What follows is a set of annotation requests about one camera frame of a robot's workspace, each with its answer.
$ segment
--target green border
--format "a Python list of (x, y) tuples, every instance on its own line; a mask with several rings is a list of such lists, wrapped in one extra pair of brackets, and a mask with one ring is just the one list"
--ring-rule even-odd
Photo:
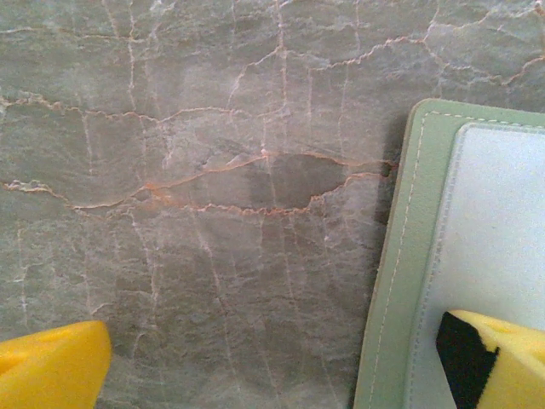
[(365, 327), (353, 409), (404, 404), (412, 325), (439, 203), (456, 132), (468, 123), (543, 127), (545, 115), (443, 100), (424, 100), (413, 108)]

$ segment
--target white stitching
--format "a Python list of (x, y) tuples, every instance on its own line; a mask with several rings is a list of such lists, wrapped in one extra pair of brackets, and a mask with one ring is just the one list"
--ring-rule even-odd
[(384, 326), (386, 324), (386, 316), (387, 316), (387, 312), (388, 312), (388, 306), (390, 305), (390, 298), (391, 298), (391, 295), (392, 295), (393, 282), (395, 281), (396, 274), (398, 272), (399, 261), (401, 259), (401, 250), (402, 250), (402, 247), (403, 247), (403, 239), (404, 239), (404, 234), (405, 234), (405, 228), (407, 226), (407, 222), (409, 221), (409, 207), (410, 207), (410, 201), (412, 200), (412, 194), (413, 194), (414, 187), (415, 187), (416, 173), (418, 171), (418, 165), (419, 165), (419, 162), (420, 162), (420, 153), (421, 153), (421, 149), (422, 149), (422, 138), (424, 136), (424, 124), (426, 123), (427, 116), (430, 115), (430, 114), (443, 115), (445, 117), (464, 118), (464, 119), (467, 119), (469, 121), (480, 121), (480, 122), (487, 122), (487, 123), (491, 123), (491, 124), (504, 124), (504, 125), (519, 126), (520, 128), (531, 128), (531, 129), (545, 130), (545, 126), (541, 126), (541, 125), (523, 125), (523, 124), (517, 124), (517, 123), (509, 123), (507, 121), (499, 121), (497, 119), (465, 117), (465, 116), (459, 115), (459, 114), (443, 113), (443, 112), (437, 112), (437, 111), (426, 112), (424, 114), (424, 116), (422, 117), (422, 122), (421, 122), (421, 127), (420, 127), (420, 136), (418, 138), (418, 147), (416, 149), (415, 169), (413, 170), (412, 180), (410, 182), (409, 197), (407, 199), (407, 205), (405, 207), (403, 227), (401, 229), (401, 236), (399, 238), (398, 255), (397, 255), (396, 262), (395, 262), (395, 266), (393, 268), (392, 278), (390, 279), (390, 287), (388, 288), (386, 306), (384, 307), (384, 314), (382, 316), (381, 329), (379, 330), (379, 335), (378, 335), (378, 343), (377, 343), (377, 347), (376, 347), (375, 367), (373, 368), (373, 379), (371, 381), (371, 386), (370, 386), (368, 409), (371, 409), (371, 405), (372, 405), (372, 401), (373, 401), (373, 393), (375, 391), (375, 382), (376, 382), (376, 371), (378, 369), (379, 356), (380, 356), (380, 352), (381, 352), (382, 333), (384, 331)]

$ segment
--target marble surface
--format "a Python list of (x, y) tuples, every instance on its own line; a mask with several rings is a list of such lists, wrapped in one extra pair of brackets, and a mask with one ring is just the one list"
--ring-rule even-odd
[(4, 0), (0, 338), (104, 320), (97, 408), (344, 408), (404, 123), (545, 112), (500, 0)]

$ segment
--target gray marble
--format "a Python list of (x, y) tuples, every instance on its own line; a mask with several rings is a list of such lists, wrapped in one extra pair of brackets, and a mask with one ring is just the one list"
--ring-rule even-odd
[(545, 112), (544, 15), (4, 0), (0, 337), (104, 320), (100, 409), (349, 407), (408, 112)]

